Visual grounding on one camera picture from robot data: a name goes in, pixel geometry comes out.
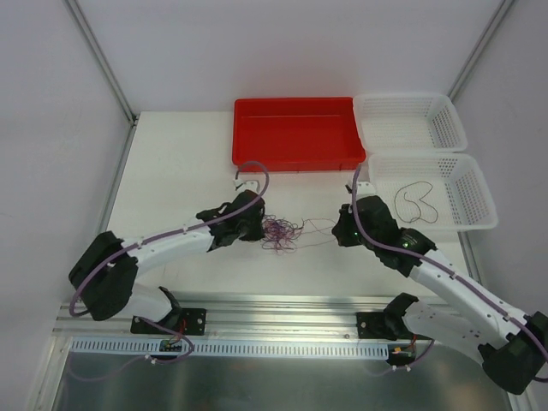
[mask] white wall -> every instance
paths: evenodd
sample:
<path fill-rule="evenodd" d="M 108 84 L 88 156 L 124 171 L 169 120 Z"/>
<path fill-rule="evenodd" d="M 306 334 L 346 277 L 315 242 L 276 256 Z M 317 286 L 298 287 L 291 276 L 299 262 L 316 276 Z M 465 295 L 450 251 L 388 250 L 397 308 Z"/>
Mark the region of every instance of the white wall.
<path fill-rule="evenodd" d="M 546 0 L 518 1 L 456 106 L 500 217 L 496 229 L 471 234 L 487 286 L 548 314 L 546 17 Z M 546 385 L 533 387 L 548 409 Z"/>
<path fill-rule="evenodd" d="M 0 408 L 24 409 L 128 124 L 61 0 L 0 2 Z"/>
<path fill-rule="evenodd" d="M 447 92 L 500 0 L 80 0 L 136 112 Z"/>

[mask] white plastic bin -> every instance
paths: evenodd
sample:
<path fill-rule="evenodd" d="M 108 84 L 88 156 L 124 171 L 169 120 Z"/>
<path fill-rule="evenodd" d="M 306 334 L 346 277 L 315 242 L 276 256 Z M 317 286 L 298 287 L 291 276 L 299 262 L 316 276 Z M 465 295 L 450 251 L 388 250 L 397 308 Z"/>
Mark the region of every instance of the white plastic bin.
<path fill-rule="evenodd" d="M 455 106 L 442 94 L 361 94 L 354 117 L 368 153 L 460 152 L 468 145 Z"/>
<path fill-rule="evenodd" d="M 369 179 L 402 227 L 491 229 L 498 223 L 491 193 L 467 154 L 376 153 Z"/>

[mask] red plastic tray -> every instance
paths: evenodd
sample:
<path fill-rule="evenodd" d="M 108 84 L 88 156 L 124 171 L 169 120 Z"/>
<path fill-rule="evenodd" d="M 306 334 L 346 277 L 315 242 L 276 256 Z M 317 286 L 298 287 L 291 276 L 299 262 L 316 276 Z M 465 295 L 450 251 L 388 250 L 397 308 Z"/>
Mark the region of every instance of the red plastic tray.
<path fill-rule="evenodd" d="M 350 97 L 235 102 L 235 165 L 257 160 L 270 171 L 351 170 L 365 159 Z"/>

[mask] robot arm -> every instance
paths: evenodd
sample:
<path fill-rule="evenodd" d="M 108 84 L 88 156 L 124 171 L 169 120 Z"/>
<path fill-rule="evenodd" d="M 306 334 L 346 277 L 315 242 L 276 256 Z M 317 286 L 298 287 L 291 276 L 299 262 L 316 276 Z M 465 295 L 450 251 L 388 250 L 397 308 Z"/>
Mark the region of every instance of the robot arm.
<path fill-rule="evenodd" d="M 356 190 L 356 210 L 350 204 L 342 205 L 339 221 L 332 230 L 339 246 L 369 248 L 384 265 L 429 288 L 462 315 L 436 312 L 417 297 L 401 294 L 386 307 L 384 315 L 378 317 L 380 320 L 367 323 L 367 329 L 378 337 L 391 340 L 409 332 L 438 340 L 480 363 L 501 388 L 521 394 L 535 379 L 545 358 L 515 321 L 527 327 L 546 348 L 548 318 L 542 313 L 527 316 L 468 276 L 459 275 L 431 240 L 415 229 L 397 226 L 388 206 L 375 195 L 371 184 L 358 183 Z M 390 246 L 389 249 L 371 243 L 360 233 L 355 221 L 356 211 L 366 233 L 374 242 Z M 396 249 L 415 252 L 450 267 L 453 275 Z M 487 300 L 494 301 L 503 310 L 493 308 Z"/>
<path fill-rule="evenodd" d="M 233 217 L 214 222 L 258 197 L 256 181 L 235 180 L 235 187 L 238 194 L 234 201 L 197 213 L 183 228 L 128 239 L 119 238 L 111 231 L 99 234 L 68 275 L 74 288 L 80 288 L 106 258 L 119 255 L 96 272 L 81 291 L 80 297 L 86 306 L 84 313 L 90 313 L 96 321 L 120 313 L 130 314 L 173 331 L 180 330 L 182 309 L 173 295 L 163 287 L 150 288 L 135 280 L 156 266 L 186 255 L 209 253 L 238 239 L 257 241 L 263 238 L 261 222 L 265 202 L 262 199 Z M 187 230 L 187 227 L 197 226 L 197 229 Z"/>

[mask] white table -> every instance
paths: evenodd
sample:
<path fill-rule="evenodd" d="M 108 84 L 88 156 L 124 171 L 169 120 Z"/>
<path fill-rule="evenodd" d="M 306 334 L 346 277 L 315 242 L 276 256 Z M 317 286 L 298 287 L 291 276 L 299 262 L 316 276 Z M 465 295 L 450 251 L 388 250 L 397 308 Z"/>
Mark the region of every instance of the white table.
<path fill-rule="evenodd" d="M 118 236 L 146 235 L 184 224 L 198 211 L 232 201 L 236 170 L 231 163 L 232 124 L 231 112 L 142 113 L 109 229 Z M 348 174 L 273 174 L 265 195 L 266 212 L 295 223 L 307 218 L 337 220 L 340 205 L 350 201 L 344 189 Z M 457 233 L 426 234 L 466 272 Z M 302 247 L 329 239 L 313 233 L 303 235 L 297 244 Z M 428 289 L 384 267 L 365 248 L 338 247 L 334 241 L 283 255 L 265 251 L 258 243 L 238 241 L 157 268 L 140 282 L 185 293 L 341 297 L 407 292 L 432 296 Z"/>

